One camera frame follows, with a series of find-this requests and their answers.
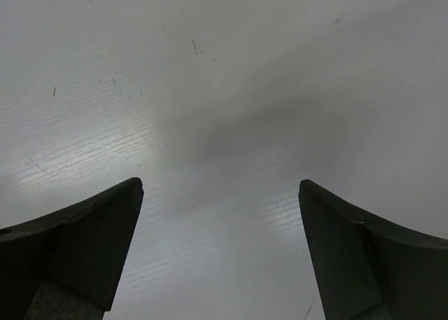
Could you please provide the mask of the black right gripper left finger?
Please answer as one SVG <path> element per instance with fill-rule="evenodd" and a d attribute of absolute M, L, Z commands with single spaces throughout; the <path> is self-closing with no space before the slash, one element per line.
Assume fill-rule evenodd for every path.
<path fill-rule="evenodd" d="M 103 319 L 113 305 L 144 198 L 132 177 L 1 229 L 2 319 Z"/>

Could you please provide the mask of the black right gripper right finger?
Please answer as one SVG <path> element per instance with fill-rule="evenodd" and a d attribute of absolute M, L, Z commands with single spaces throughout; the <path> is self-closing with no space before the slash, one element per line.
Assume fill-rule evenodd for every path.
<path fill-rule="evenodd" d="M 446 319 L 447 240 L 348 203 L 310 180 L 300 212 L 327 319 Z"/>

